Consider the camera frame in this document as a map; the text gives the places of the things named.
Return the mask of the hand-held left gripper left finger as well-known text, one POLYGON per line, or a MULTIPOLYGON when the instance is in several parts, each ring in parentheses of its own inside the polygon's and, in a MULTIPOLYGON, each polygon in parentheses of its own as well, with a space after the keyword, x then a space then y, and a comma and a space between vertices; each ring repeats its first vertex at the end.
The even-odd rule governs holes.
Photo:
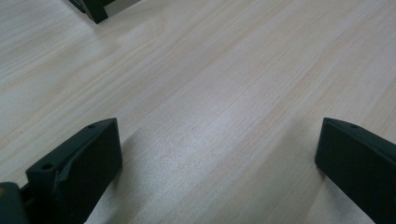
POLYGON ((122 167, 115 118, 80 130, 26 171, 33 224, 83 224, 122 167))

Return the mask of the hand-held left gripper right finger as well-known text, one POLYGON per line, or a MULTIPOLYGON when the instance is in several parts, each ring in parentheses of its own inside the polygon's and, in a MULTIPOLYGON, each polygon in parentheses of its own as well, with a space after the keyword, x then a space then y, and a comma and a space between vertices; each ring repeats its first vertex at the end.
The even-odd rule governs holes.
POLYGON ((375 224, 396 224, 396 144, 326 118, 315 164, 375 224))

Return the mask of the black metal two-tier rack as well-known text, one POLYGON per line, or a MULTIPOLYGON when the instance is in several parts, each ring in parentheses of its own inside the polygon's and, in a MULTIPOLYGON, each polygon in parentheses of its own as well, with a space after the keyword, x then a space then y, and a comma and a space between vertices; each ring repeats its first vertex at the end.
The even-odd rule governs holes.
POLYGON ((67 0, 96 24, 105 21, 141 0, 67 0))

